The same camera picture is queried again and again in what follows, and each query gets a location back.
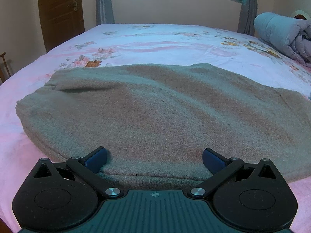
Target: wooden chair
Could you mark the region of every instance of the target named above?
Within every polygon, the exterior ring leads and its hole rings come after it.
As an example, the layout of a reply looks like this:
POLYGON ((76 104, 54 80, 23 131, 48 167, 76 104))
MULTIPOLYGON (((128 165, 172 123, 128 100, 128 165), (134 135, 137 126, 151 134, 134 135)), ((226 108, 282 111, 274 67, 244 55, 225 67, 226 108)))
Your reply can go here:
MULTIPOLYGON (((11 74, 10 74, 10 72, 9 72, 9 69, 7 68, 7 63, 6 63, 5 59, 4 59, 4 55, 5 55, 5 52, 4 52, 3 54, 0 55, 0 58, 2 57, 3 62, 4 62, 4 65, 5 65, 5 68, 7 69, 7 74, 9 75, 9 77, 11 77, 11 74)), ((1 68, 0 68, 0 79, 1 79, 2 83, 6 81, 5 76, 4 76, 4 74, 3 74, 2 70, 1 70, 1 68)))

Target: door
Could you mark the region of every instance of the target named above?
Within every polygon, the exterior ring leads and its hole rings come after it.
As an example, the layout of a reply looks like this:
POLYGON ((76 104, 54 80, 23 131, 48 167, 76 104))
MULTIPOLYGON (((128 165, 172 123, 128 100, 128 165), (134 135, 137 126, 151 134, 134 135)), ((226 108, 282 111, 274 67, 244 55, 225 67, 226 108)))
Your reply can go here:
POLYGON ((46 51, 83 33, 82 0, 38 0, 46 51))

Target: round metal bolt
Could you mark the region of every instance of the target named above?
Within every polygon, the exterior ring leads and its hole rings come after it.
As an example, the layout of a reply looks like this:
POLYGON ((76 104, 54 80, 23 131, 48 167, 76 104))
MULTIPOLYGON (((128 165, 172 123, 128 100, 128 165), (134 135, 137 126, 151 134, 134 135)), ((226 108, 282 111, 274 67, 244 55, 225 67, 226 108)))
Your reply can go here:
POLYGON ((205 194, 205 190, 200 187, 192 188, 190 192, 195 196, 201 196, 205 194))
POLYGON ((105 193, 109 196, 117 196, 118 194, 120 194, 120 192, 120 189, 115 187, 108 188, 105 191, 105 193))

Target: bed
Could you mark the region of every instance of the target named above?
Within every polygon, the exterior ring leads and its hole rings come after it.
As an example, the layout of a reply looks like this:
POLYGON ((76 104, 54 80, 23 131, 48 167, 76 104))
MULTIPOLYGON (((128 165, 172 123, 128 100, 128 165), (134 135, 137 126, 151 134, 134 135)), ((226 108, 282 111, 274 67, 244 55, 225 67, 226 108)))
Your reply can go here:
MULTIPOLYGON (((20 230, 11 209, 13 197, 38 159, 46 157, 26 136, 16 115, 16 102, 44 86, 58 70, 140 63, 210 63, 262 85, 297 91, 311 102, 311 69, 255 37, 191 25, 99 25, 41 56, 0 87, 0 183, 5 187, 0 191, 0 217, 13 232, 20 230)), ((307 233, 311 177, 289 186, 299 204, 291 229, 307 233)))

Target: curtain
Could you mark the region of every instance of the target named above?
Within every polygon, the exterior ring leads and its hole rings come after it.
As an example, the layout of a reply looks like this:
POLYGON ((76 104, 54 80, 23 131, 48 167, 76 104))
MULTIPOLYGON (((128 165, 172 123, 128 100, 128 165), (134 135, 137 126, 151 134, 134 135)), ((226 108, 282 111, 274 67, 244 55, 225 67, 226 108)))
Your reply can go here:
POLYGON ((238 32, 253 36, 254 19, 257 17, 257 0, 242 0, 238 32))
POLYGON ((111 0, 96 0, 96 24, 114 23, 111 0))

